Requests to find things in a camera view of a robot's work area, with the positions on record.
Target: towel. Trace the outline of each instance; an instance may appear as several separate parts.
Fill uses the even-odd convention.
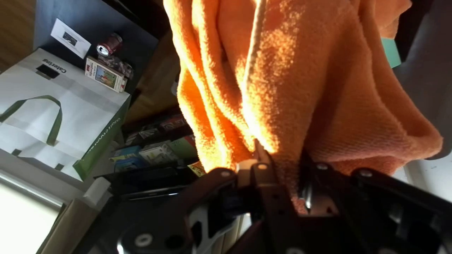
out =
[[[301,153],[344,174],[392,174],[442,137],[386,61],[409,0],[164,0],[178,100],[207,170],[272,154],[297,192]]]

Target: bag handle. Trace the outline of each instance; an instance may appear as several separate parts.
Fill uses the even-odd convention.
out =
[[[37,98],[30,98],[30,99],[24,99],[24,100],[17,100],[16,103],[13,103],[2,116],[0,116],[0,123],[6,122],[10,116],[13,116],[22,106],[26,105],[26,102],[29,100],[50,100],[53,103],[55,103],[58,106],[58,115],[57,119],[54,122],[54,126],[51,129],[51,133],[47,137],[47,144],[48,146],[55,146],[57,144],[57,137],[62,124],[62,110],[61,110],[61,102],[57,100],[53,96],[37,96]]]

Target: white shopping bag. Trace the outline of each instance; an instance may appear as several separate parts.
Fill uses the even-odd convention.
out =
[[[0,75],[0,148],[51,168],[72,167],[127,100],[38,50]]]

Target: orange towel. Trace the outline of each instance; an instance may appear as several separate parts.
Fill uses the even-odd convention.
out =
[[[252,158],[257,139],[294,191],[303,150],[345,174],[392,174],[440,151],[440,133],[404,93],[380,41],[394,36],[410,2],[164,6],[183,67],[180,105],[205,168]]]

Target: floor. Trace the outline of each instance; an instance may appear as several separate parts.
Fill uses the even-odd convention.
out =
[[[36,0],[0,2],[0,72],[33,50]]]

